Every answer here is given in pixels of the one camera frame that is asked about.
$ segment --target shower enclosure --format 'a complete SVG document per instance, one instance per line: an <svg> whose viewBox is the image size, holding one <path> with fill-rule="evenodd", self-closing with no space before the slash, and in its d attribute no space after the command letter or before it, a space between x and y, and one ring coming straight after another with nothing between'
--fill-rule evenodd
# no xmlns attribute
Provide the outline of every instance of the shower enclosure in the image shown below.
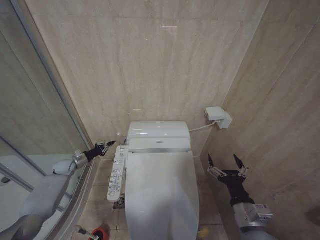
<svg viewBox="0 0 320 240"><path fill-rule="evenodd" d="M24 200L55 163L90 147L19 7L17 1L0 1L0 232L19 219ZM55 226L75 218L92 167L71 178L58 210L35 239L54 239L63 229Z"/></svg>

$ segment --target white outlet box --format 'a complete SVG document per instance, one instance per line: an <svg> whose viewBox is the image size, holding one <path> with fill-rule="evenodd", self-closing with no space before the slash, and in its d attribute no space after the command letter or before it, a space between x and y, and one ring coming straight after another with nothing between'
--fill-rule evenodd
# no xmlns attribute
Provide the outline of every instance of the white outlet box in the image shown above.
<svg viewBox="0 0 320 240"><path fill-rule="evenodd" d="M207 107L205 114L209 121L217 121L220 129L227 129L232 122L231 116L219 106Z"/></svg>

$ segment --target toilet tank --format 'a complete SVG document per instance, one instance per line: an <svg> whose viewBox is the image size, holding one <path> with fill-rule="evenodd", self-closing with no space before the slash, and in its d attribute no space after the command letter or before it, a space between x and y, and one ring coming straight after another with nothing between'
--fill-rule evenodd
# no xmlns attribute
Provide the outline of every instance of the toilet tank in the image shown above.
<svg viewBox="0 0 320 240"><path fill-rule="evenodd" d="M184 121L131 122L126 144L129 145L129 152L191 150L190 133Z"/></svg>
<svg viewBox="0 0 320 240"><path fill-rule="evenodd" d="M131 139L187 138L190 133L184 121L133 121L130 124L127 142Z"/></svg>

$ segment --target glass shower door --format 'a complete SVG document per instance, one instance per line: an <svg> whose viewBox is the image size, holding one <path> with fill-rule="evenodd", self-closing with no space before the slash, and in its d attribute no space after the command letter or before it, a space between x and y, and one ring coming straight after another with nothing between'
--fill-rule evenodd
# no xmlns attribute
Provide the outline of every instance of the glass shower door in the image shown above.
<svg viewBox="0 0 320 240"><path fill-rule="evenodd" d="M52 166L88 150L9 0L0 3L0 232L19 219L30 192ZM83 169L36 239L63 215Z"/></svg>

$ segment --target tiled floor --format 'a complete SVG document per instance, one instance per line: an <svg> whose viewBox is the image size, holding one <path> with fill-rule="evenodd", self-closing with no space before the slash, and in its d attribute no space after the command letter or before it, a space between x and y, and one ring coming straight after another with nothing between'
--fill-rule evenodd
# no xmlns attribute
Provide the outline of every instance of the tiled floor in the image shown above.
<svg viewBox="0 0 320 240"><path fill-rule="evenodd" d="M228 240L207 176L198 157L194 158L194 165L200 200L199 231L205 228L209 231L207 237L198 237L197 240ZM109 230L110 240L130 240L125 210L113 210L113 203L107 201L112 166L113 161L100 162L93 188L78 224L88 231L103 226ZM88 238L74 233L71 239L87 240Z"/></svg>

